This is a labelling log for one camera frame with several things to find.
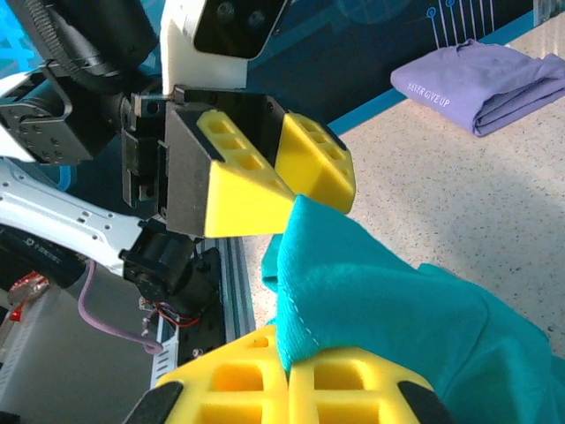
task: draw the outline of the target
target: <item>red wire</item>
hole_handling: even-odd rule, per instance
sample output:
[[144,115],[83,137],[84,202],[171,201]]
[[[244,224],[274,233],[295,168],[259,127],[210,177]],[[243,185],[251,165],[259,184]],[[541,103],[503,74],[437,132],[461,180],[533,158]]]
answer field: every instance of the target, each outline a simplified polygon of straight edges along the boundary
[[191,320],[190,322],[178,322],[173,320],[170,316],[168,316],[167,314],[165,314],[160,307],[157,307],[157,312],[159,313],[160,316],[162,316],[165,320],[167,320],[168,322],[170,322],[171,324],[176,325],[177,327],[180,328],[187,328],[187,327],[192,327],[195,324],[198,324],[200,322],[200,318],[194,318],[193,320]]
[[158,309],[161,309],[162,311],[167,311],[167,312],[170,312],[170,313],[173,314],[173,315],[176,315],[179,320],[192,321],[192,320],[194,319],[194,318],[188,318],[188,317],[186,317],[186,316],[182,316],[182,315],[180,315],[180,314],[177,314],[177,313],[175,313],[175,312],[172,312],[172,311],[167,307],[167,305],[166,305],[166,304],[163,304],[163,303],[156,303],[154,306],[155,306],[156,308],[158,308]]

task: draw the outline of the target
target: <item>black cable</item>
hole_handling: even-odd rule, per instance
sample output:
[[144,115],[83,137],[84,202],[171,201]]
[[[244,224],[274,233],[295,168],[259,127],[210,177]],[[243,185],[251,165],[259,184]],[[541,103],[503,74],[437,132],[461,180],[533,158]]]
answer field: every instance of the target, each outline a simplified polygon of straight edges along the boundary
[[45,0],[24,0],[24,5],[30,14],[35,29],[45,42],[45,47],[73,81],[93,93],[102,95],[115,95],[123,91],[125,84],[123,74],[114,76],[93,75],[73,62],[65,51],[64,45],[59,41],[56,26],[49,15]]

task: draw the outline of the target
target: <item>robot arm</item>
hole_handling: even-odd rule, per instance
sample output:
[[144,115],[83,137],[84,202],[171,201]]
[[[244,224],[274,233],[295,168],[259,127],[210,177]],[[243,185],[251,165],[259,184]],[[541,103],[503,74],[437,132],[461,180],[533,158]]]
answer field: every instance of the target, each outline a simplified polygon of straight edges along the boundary
[[[297,193],[348,212],[355,190],[341,141],[298,108],[241,90],[287,5],[168,0],[162,73],[147,75],[139,65],[156,38],[139,2],[12,0],[46,60],[0,99],[6,145],[18,158],[76,165],[119,136],[124,200],[149,202],[185,235],[282,232]],[[120,31],[115,45],[96,35]]]
[[141,221],[97,208],[0,160],[0,223],[83,254],[122,276],[119,255],[138,239]]

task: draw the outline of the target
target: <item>camera lens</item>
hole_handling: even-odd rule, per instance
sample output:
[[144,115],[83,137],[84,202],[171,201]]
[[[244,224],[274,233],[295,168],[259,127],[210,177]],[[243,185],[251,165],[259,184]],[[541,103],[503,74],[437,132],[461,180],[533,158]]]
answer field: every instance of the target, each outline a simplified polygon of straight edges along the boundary
[[261,28],[265,23],[265,13],[263,13],[263,11],[254,11],[251,15],[249,15],[247,23],[251,29]]
[[232,2],[223,2],[215,12],[216,17],[222,23],[230,22],[235,15],[236,9]]

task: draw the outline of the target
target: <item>black rubber pad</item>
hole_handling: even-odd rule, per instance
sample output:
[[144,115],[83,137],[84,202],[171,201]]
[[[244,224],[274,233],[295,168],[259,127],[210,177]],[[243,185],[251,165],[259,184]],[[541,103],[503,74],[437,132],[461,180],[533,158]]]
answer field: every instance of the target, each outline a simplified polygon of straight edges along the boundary
[[165,424],[182,391],[180,382],[169,382],[148,391],[124,424]]
[[399,382],[398,388],[420,424],[456,424],[437,395],[414,382]]

